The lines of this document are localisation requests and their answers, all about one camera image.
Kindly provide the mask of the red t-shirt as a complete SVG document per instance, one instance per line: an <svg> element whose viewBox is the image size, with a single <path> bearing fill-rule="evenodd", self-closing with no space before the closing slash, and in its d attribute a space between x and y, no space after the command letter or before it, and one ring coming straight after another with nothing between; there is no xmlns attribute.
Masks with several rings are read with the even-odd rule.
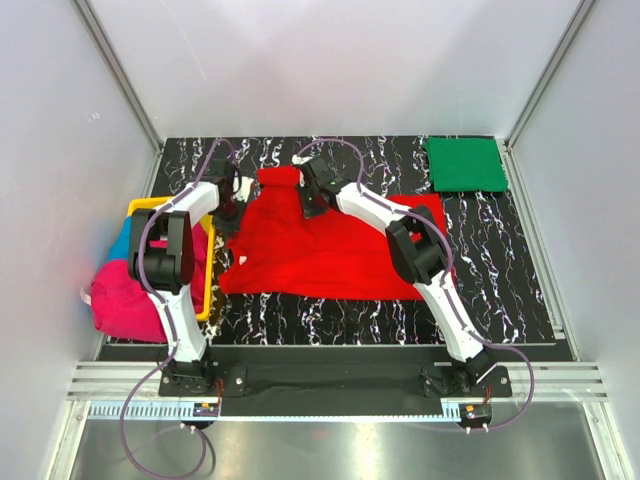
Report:
<svg viewBox="0 0 640 480"><path fill-rule="evenodd" d="M418 300L396 273L386 238L330 210L307 219L292 166L261 169L260 193L227 246L232 265L219 285L232 294L287 293L339 300Z"/></svg>

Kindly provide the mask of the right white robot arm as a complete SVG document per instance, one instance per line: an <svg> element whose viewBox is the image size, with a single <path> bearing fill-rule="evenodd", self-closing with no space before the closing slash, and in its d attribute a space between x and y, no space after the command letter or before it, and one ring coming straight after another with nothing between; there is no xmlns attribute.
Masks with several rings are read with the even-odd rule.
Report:
<svg viewBox="0 0 640 480"><path fill-rule="evenodd" d="M332 209L385 236L396 274L424 299L444 335L455 387L470 397L486 389L495 361L456 291L452 250L430 210L403 206L342 178L319 156L296 156L294 166L307 216Z"/></svg>

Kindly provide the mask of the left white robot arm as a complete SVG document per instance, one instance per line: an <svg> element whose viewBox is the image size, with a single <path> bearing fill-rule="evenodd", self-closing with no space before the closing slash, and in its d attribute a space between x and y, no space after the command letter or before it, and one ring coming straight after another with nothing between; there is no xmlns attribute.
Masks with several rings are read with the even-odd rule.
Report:
<svg viewBox="0 0 640 480"><path fill-rule="evenodd" d="M198 176L164 203L131 213L129 276L156 307L169 344L168 362L186 365L180 381L196 396L214 388L216 372L202 363L206 341L191 299L192 230L207 218L225 233L237 232L246 209L246 203L235 198L242 186L234 163L215 159L211 176Z"/></svg>

